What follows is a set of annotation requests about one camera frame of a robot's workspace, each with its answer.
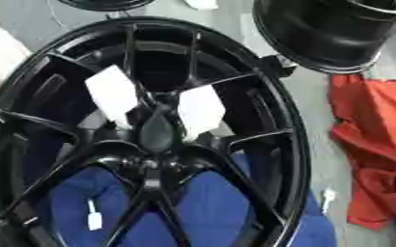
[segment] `white cable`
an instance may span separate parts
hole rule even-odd
[[[57,22],[57,24],[58,24],[60,27],[66,29],[66,30],[69,30],[68,25],[66,25],[65,23],[63,23],[63,22],[60,20],[60,18],[57,16],[57,14],[55,13],[54,6],[52,6],[51,0],[46,0],[46,4],[47,4],[47,7],[49,8],[49,11],[50,11],[50,13],[51,13],[51,17],[54,19],[54,21]]]

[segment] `white plug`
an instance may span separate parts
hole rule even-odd
[[[88,229],[90,231],[99,230],[102,228],[101,213],[96,211],[95,202],[93,200],[88,200]]]
[[[330,203],[336,199],[336,191],[332,190],[331,188],[327,188],[323,193],[323,197],[325,200],[323,201],[322,213],[327,214]]]

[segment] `wheel spoke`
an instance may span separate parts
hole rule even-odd
[[[125,73],[131,78],[134,78],[133,67],[135,65],[136,50],[135,32],[136,25],[131,25],[127,27],[127,42],[123,69],[125,70]]]
[[[141,99],[140,101],[149,105],[154,102],[152,94],[135,78],[134,74],[135,53],[137,48],[135,33],[137,29],[136,25],[130,25],[127,27],[127,41],[125,47],[125,59],[123,60],[123,70],[133,84],[135,84],[136,93],[138,98]]]
[[[144,189],[140,190],[130,201],[130,206],[117,222],[114,230],[103,244],[104,247],[114,247],[130,228],[144,215],[148,200]]]
[[[181,164],[184,170],[182,172],[182,177],[176,185],[176,189],[185,186],[194,178],[212,169],[212,165],[204,160],[182,161]]]
[[[177,245],[179,247],[190,247],[191,243],[189,237],[184,230],[182,221],[174,209],[174,206],[164,192],[160,193],[161,196],[160,200],[157,202],[157,205],[162,218],[166,222],[171,234],[176,239]]]
[[[0,213],[0,218],[7,216],[21,202],[30,197],[39,198],[46,195],[61,181],[85,168],[86,164],[82,162],[82,159],[88,155],[89,151],[79,151],[79,148],[74,148],[70,153],[76,154],[67,155],[64,159],[54,164],[43,177],[37,179],[32,185],[25,189],[18,198],[11,202],[6,209]]]
[[[274,131],[263,131],[259,133],[249,134],[249,135],[233,135],[222,137],[219,140],[213,140],[213,148],[219,151],[234,152],[246,148],[247,145],[254,143],[274,143],[274,138],[290,135],[293,130],[290,128],[284,128]]]
[[[265,195],[256,186],[243,170],[229,156],[224,162],[219,163],[215,171],[230,181],[239,191],[249,200],[255,209],[257,220],[264,226],[268,225],[285,225],[286,220],[279,215],[276,210],[269,205]]]
[[[58,71],[61,71],[63,75],[71,78],[76,78],[76,76],[82,76],[85,79],[94,75],[100,71],[99,67],[85,65],[71,57],[61,55],[59,53],[48,53],[48,58],[53,64],[56,65]]]
[[[81,141],[84,135],[84,131],[76,127],[67,126],[62,123],[39,118],[36,116],[10,112],[1,109],[0,121],[4,121],[5,123],[13,123],[12,126],[29,123],[44,129],[53,130],[57,133],[62,134],[63,136],[66,136],[68,142],[72,144],[77,144],[79,141]]]
[[[199,41],[201,40],[201,33],[194,32],[192,36],[192,42],[187,51],[188,55],[188,68],[187,68],[187,78],[186,87],[190,87],[196,84],[198,78],[198,49]]]
[[[208,85],[215,86],[215,85],[224,84],[224,83],[236,83],[236,82],[241,82],[241,81],[248,82],[247,79],[251,79],[251,78],[254,78],[257,76],[258,76],[258,73],[256,73],[256,72],[242,73],[242,74],[230,76],[230,77],[219,79],[219,80],[206,82],[204,85],[198,85],[198,86],[208,86]],[[187,85],[187,86],[189,86],[189,87],[186,88],[186,90],[190,90],[190,89],[196,87],[196,85],[193,85],[193,84]]]
[[[28,112],[34,112],[41,106],[47,104],[49,100],[57,94],[66,84],[66,79],[60,74],[51,75],[45,83],[34,93],[32,104],[28,106]]]

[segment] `wheel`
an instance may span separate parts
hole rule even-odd
[[[108,121],[84,127],[98,110],[84,81],[112,65],[138,89],[139,106],[128,113],[132,129]],[[225,130],[186,142],[179,94],[203,85],[212,85],[227,109]],[[247,172],[236,153],[246,157]],[[179,20],[103,21],[40,50],[0,88],[0,246],[58,246],[37,207],[90,167],[108,171],[130,197],[102,246],[116,246],[150,208],[178,246],[191,246],[176,203],[204,173],[218,174],[248,201],[233,246],[286,246],[304,208],[309,162],[294,103],[248,49]]]
[[[60,2],[78,9],[94,12],[127,11],[150,4],[153,1],[155,0],[60,0]]]

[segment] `white foam block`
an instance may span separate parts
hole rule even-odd
[[[199,134],[216,129],[226,109],[213,86],[188,90],[180,95],[179,116],[186,129],[186,141]]]
[[[218,8],[216,0],[185,0],[193,9],[199,11],[211,11]]]
[[[138,105],[133,82],[117,66],[111,66],[85,83],[103,115],[118,127],[130,128],[126,113]]]

